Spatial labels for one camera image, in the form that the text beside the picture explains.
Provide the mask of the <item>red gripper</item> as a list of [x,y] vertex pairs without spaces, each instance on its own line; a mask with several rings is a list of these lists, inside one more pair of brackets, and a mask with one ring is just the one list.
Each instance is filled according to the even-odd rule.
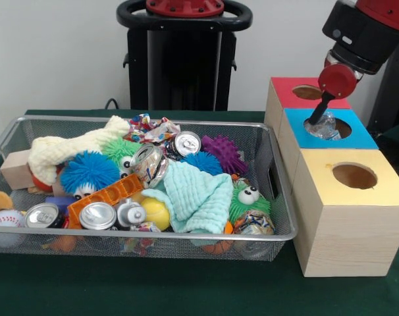
[[362,72],[354,70],[334,57],[326,57],[324,67],[319,75],[321,102],[309,117],[309,124],[316,125],[318,123],[330,101],[344,99],[351,95],[362,78]]

